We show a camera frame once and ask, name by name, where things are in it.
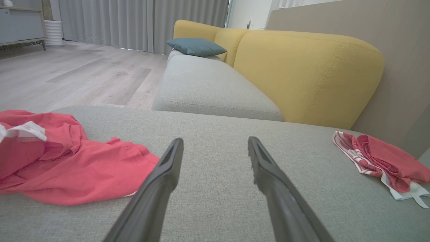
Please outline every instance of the teal throw pillow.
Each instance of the teal throw pillow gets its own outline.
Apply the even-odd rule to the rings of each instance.
[[[201,38],[175,38],[166,41],[166,44],[191,56],[215,56],[227,52],[223,47]]]

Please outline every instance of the white ribbed vase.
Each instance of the white ribbed vase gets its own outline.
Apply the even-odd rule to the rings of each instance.
[[[50,47],[64,46],[62,38],[61,21],[45,20],[46,34],[48,38],[45,40],[45,45]]]

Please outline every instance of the cabinet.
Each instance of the cabinet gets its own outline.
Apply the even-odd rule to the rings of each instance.
[[[33,41],[44,44],[45,38],[41,10],[0,6],[0,46]]]

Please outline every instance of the curtain fold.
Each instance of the curtain fold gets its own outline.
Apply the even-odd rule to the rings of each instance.
[[[59,0],[64,39],[168,54],[176,20],[224,27],[228,0]]]

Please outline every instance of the wooden floor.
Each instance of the wooden floor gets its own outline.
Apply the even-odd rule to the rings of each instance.
[[[150,109],[166,64],[165,55],[79,42],[0,50],[0,111]]]

